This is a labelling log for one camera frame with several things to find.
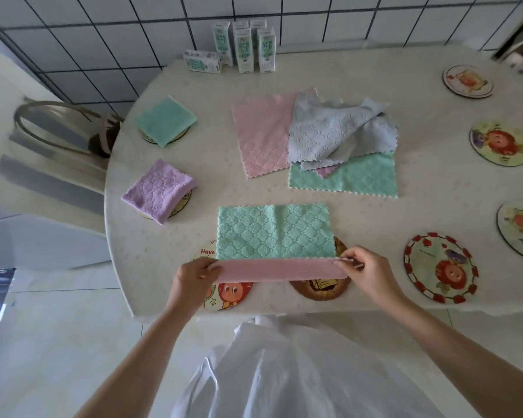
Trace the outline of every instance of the coaster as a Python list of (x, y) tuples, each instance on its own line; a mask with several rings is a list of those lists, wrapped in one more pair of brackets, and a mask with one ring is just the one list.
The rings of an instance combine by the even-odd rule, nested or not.
[(523, 255), (523, 201), (503, 204), (498, 210), (497, 223), (508, 245)]
[[(168, 144), (172, 144), (174, 141), (177, 141), (179, 140), (181, 137), (183, 137), (189, 130), (190, 128), (187, 127), (186, 129), (184, 129), (181, 133), (178, 134), (178, 136), (176, 136), (176, 138), (174, 138), (172, 141), (170, 141)], [(151, 139), (150, 137), (148, 137), (145, 133), (143, 133), (143, 131), (141, 129), (138, 129), (138, 132), (140, 134), (140, 136), (145, 139), (147, 142), (149, 142), (150, 144), (155, 144), (157, 145), (157, 143)]]
[(492, 95), (494, 82), (481, 70), (459, 64), (443, 73), (443, 83), (453, 92), (467, 98), (486, 98)]
[(460, 304), (474, 295), (479, 270), (454, 238), (430, 232), (412, 238), (404, 252), (405, 271), (425, 296)]
[[(170, 216), (168, 216), (168, 218), (171, 218), (172, 216), (175, 216), (176, 214), (178, 214), (179, 212), (184, 210), (184, 207), (188, 205), (188, 201), (190, 200), (191, 197), (192, 197), (192, 190), (190, 190), (186, 195), (184, 195), (182, 197), (182, 199), (180, 201), (178, 201), (178, 203), (176, 204), (176, 207), (174, 207), (174, 210), (172, 210), (172, 213)], [(146, 216), (144, 213), (142, 213), (140, 211), (138, 211), (138, 213), (141, 217), (145, 217), (149, 220), (153, 220), (153, 218)]]
[[(215, 258), (216, 251), (217, 240), (210, 241), (200, 247), (191, 259), (195, 260), (202, 256)], [(251, 282), (213, 284), (207, 290), (203, 307), (208, 311), (220, 311), (235, 307), (250, 293), (252, 284)]]
[[(340, 256), (347, 250), (343, 242), (334, 236), (335, 252)], [(297, 280), (290, 281), (293, 288), (300, 293), (300, 295), (312, 300), (331, 300), (341, 296), (349, 286), (350, 278), (347, 279), (332, 279), (332, 280)]]
[(495, 164), (515, 167), (523, 164), (523, 129), (497, 121), (485, 121), (471, 128), (471, 145)]

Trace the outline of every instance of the left hand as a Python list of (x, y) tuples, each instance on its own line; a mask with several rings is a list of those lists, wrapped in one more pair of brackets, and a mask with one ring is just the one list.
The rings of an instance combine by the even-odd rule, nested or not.
[(214, 258), (200, 257), (182, 264), (172, 279), (166, 309), (192, 318), (205, 301), (207, 290), (221, 274), (220, 267), (211, 271), (207, 269), (216, 261)]

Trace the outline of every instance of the pink cloth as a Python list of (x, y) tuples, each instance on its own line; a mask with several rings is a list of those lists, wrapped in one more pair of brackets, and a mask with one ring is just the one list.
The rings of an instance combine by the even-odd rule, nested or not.
[(246, 177), (286, 169), (289, 163), (289, 127), (296, 93), (250, 98), (231, 106), (237, 129), (240, 159)]
[(346, 279), (333, 262), (333, 258), (264, 258), (217, 261), (209, 268), (223, 268), (216, 283)]
[(195, 187), (196, 182), (190, 176), (165, 161), (157, 160), (122, 196), (122, 200), (163, 224), (176, 204)]
[(331, 173), (333, 173), (335, 170), (337, 170), (337, 167), (339, 167), (339, 166), (340, 166), (340, 164), (330, 165), (327, 167), (321, 167), (319, 169), (316, 169), (315, 171), (321, 178), (325, 178), (328, 175), (330, 175)]

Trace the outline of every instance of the hand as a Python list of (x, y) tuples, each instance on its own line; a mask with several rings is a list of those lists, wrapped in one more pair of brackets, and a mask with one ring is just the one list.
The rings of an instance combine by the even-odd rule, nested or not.
[(192, 318), (205, 301), (209, 287), (221, 274), (220, 267), (207, 269), (214, 262), (217, 262), (214, 258), (200, 257), (182, 264), (172, 279), (166, 309)]
[(358, 261), (364, 264), (363, 268), (355, 268), (348, 262), (339, 260), (334, 262), (381, 309), (408, 301), (393, 276), (387, 258), (362, 246), (347, 249), (341, 257), (351, 258), (356, 260), (355, 263)]

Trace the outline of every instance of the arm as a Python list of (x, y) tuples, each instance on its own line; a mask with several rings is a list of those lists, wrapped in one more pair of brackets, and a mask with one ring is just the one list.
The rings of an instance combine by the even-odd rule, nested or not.
[(149, 414), (176, 339), (205, 299), (220, 269), (199, 258), (174, 275), (165, 311), (75, 415), (75, 418), (145, 418)]
[(481, 416), (523, 418), (522, 371), (411, 302), (386, 258), (360, 246), (341, 256), (364, 263), (360, 271), (345, 262), (335, 264), (414, 337)]

